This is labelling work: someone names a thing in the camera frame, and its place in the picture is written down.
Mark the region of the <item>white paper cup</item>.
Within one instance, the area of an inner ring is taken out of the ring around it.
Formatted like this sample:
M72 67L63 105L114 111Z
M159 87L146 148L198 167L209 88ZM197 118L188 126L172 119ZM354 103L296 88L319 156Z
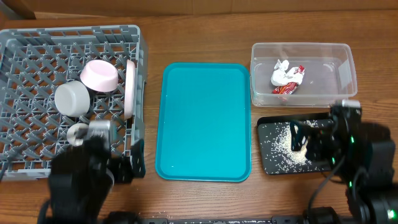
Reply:
M67 141L74 147L81 146L88 132L88 125L77 123L72 125L67 131Z

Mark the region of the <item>pile of white rice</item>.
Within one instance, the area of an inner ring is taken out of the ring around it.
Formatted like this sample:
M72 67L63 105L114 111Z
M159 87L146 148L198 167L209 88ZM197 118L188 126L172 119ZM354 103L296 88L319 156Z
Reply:
M288 122L262 123L257 127L262 165L266 174L299 174L329 171L327 162L312 162L305 157L307 151L292 151Z

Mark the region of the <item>red snack wrapper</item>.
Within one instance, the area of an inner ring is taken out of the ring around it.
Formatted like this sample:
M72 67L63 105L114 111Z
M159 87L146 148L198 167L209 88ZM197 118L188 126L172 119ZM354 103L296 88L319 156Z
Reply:
M283 76L272 77L271 82L275 86L272 94L291 95L302 84L304 75L305 68L300 65L299 67L292 67Z

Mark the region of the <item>white napkin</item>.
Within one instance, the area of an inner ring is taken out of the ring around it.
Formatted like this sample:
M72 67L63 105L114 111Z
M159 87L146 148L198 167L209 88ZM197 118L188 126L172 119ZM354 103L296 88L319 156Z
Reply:
M271 76L271 83L274 86L285 86L290 82L301 84L303 76L299 74L299 72L296 73L298 68L292 67L287 71L288 68L288 60L283 60L282 62L280 60L277 61Z

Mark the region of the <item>large pink plate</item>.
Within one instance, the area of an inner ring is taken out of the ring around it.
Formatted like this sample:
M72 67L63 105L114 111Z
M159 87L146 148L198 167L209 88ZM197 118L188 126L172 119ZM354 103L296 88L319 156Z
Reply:
M132 118L134 102L135 63L131 60L126 62L126 79L124 93L124 118Z

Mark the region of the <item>small pink bowl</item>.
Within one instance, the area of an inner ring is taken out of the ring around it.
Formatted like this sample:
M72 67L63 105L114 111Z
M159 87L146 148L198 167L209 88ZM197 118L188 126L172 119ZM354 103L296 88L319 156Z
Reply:
M111 92L118 85L118 70L104 60L89 61L80 74L81 82L88 88L99 92Z

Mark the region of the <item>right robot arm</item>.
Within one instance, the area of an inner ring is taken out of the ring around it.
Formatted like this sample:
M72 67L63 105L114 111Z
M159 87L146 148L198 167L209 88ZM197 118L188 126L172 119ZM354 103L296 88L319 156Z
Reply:
M396 145L388 127L364 122L356 100L331 106L331 124L320 128L290 121L291 149L310 161L327 161L326 177L347 186L349 210L358 223L397 223L397 184L392 166Z

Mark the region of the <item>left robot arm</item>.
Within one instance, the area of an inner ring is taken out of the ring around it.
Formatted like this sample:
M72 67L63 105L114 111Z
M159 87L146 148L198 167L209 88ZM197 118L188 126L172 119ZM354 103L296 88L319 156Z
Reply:
M99 223L113 186L145 176L144 140L131 146L130 156L114 157L111 144L116 137L110 120L74 124L67 131L72 148L52 159L50 198L40 209L38 223Z

